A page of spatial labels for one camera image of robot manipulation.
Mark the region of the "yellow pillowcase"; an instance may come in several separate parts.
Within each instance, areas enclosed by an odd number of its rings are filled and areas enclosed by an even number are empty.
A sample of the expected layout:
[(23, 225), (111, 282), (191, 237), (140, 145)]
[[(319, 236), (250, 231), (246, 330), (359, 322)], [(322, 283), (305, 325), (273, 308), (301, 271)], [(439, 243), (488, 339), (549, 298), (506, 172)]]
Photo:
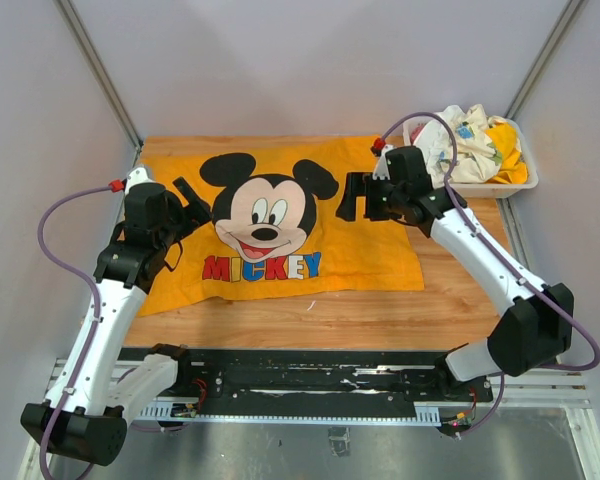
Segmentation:
[(374, 167), (370, 146), (368, 137), (341, 137), (145, 157), (159, 183), (186, 180), (209, 205), (211, 220), (169, 252), (141, 314), (213, 297), (422, 290), (421, 265), (402, 226), (336, 215), (347, 174)]

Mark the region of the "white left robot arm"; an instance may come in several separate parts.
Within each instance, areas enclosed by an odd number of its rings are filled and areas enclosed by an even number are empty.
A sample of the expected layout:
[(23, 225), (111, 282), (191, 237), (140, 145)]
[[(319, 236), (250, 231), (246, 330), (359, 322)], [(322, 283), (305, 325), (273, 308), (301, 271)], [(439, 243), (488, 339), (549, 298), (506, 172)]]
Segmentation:
[(187, 391), (197, 384), (187, 348), (157, 344), (139, 366), (111, 382), (132, 321), (157, 275), (168, 268), (167, 254), (211, 219), (209, 205), (182, 177), (169, 191), (150, 171), (133, 168), (105, 186), (121, 192), (123, 218), (99, 254), (93, 273), (50, 253), (39, 229), (38, 243), (49, 259), (83, 279), (91, 301), (69, 357), (40, 403), (28, 403), (20, 423), (39, 446), (39, 464), (50, 478), (50, 454), (107, 466), (119, 455), (127, 431), (159, 394)]

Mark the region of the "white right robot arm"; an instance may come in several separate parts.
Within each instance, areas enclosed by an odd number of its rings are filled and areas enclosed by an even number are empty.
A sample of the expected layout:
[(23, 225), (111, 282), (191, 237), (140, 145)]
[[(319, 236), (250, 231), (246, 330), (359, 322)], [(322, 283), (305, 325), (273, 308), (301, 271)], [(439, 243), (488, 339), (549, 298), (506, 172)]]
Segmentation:
[(436, 361), (442, 389), (498, 373), (517, 377), (570, 348), (572, 292), (563, 284), (548, 285), (515, 260), (450, 185), (435, 188), (418, 148), (387, 146), (374, 171), (347, 173), (337, 217), (355, 221), (359, 200), (366, 219), (416, 227), (445, 248), (500, 316), (485, 339), (459, 346)]

